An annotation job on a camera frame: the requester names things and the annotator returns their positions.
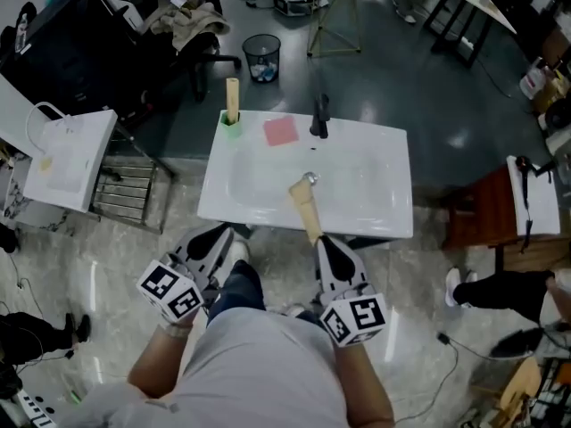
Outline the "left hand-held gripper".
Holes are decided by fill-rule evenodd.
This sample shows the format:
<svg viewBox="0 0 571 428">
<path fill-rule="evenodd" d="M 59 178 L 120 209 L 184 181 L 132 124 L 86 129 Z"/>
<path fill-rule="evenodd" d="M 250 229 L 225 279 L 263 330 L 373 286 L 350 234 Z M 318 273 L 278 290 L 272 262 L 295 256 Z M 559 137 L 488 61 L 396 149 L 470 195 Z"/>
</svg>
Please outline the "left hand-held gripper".
<svg viewBox="0 0 571 428">
<path fill-rule="evenodd" d="M 233 240 L 234 230 L 229 224 L 188 231 L 173 250 L 151 261 L 137 280 L 137 289 L 171 324 L 199 308 L 209 309 L 220 290 L 216 273 Z"/>
</svg>

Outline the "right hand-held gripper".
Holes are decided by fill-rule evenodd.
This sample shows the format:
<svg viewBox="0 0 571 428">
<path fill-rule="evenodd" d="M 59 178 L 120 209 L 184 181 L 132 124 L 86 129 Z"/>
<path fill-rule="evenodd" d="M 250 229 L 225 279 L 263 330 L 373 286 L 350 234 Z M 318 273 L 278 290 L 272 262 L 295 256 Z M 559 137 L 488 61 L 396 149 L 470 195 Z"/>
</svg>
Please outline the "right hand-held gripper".
<svg viewBox="0 0 571 428">
<path fill-rule="evenodd" d="M 319 319 L 340 348 L 366 342 L 387 324 L 384 295 L 369 281 L 360 256 L 345 243 L 319 236 L 312 244 L 316 257 Z"/>
</svg>

